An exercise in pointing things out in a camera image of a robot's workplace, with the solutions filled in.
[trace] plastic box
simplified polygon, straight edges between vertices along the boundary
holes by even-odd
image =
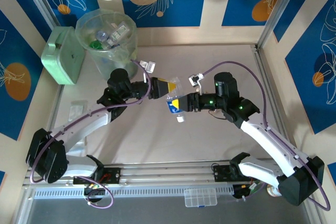
[[[73,27],[55,27],[41,61],[58,84],[76,84],[85,57]]]
[[[207,207],[217,205],[215,188],[198,188],[184,190],[184,203],[186,207]]]

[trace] clear plastic trash bin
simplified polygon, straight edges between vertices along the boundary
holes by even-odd
[[[122,22],[130,28],[129,34],[112,49],[95,49],[90,47],[97,41],[99,31],[111,34],[116,26]],[[135,22],[123,13],[112,10],[97,9],[84,14],[76,24],[76,36],[81,45],[90,52],[99,72],[104,79],[109,79],[111,72],[116,68],[125,69],[130,78],[137,73],[138,67],[131,62],[138,53],[138,36]]]

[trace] mint green container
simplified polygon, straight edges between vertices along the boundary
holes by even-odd
[[[58,84],[76,84],[85,57],[73,27],[53,29],[41,61]]]

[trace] water bottle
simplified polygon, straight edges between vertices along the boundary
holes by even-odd
[[[101,47],[104,50],[109,50],[111,49],[111,45],[108,43],[109,35],[105,31],[98,31],[96,33],[96,39],[101,43]]]
[[[179,123],[182,123],[185,120],[184,111],[176,108],[172,104],[172,101],[184,95],[183,90],[182,90],[182,85],[180,83],[180,80],[177,77],[173,78],[169,82],[175,85],[175,89],[171,90],[168,93],[167,98],[166,98],[167,105],[168,105],[170,112],[176,116],[177,121]]]

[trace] container handle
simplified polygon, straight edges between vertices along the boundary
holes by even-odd
[[[62,30],[60,31],[55,31],[56,29],[54,29],[52,31],[52,33],[49,36],[48,39],[48,55],[52,55],[55,50],[56,50],[56,41],[59,38],[59,36],[61,35],[61,33],[63,32]]]

